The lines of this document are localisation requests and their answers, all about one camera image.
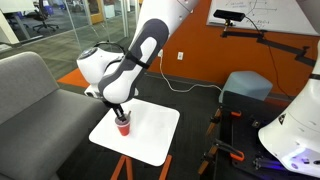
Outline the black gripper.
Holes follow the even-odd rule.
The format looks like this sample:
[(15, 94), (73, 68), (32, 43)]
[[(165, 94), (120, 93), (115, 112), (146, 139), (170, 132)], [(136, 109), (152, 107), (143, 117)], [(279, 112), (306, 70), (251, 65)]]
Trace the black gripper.
[(130, 119), (130, 113), (125, 113), (124, 114), (124, 111), (121, 107), (120, 104), (114, 104), (114, 103), (111, 103), (111, 102), (108, 102), (106, 100), (103, 101), (103, 103), (109, 107), (109, 108), (112, 108), (113, 111), (115, 112), (116, 114), (116, 118), (115, 118), (115, 121), (116, 122), (122, 122), (122, 121), (126, 121), (126, 120), (129, 120)]

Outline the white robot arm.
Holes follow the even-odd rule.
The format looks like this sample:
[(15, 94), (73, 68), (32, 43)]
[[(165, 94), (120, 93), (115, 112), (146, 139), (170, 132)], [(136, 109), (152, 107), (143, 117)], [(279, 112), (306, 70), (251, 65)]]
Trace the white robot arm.
[(78, 57), (78, 68), (92, 87), (91, 94), (111, 107), (120, 122), (127, 120), (121, 104), (138, 94), (137, 82), (198, 2), (143, 0), (126, 53), (108, 52), (95, 45)]

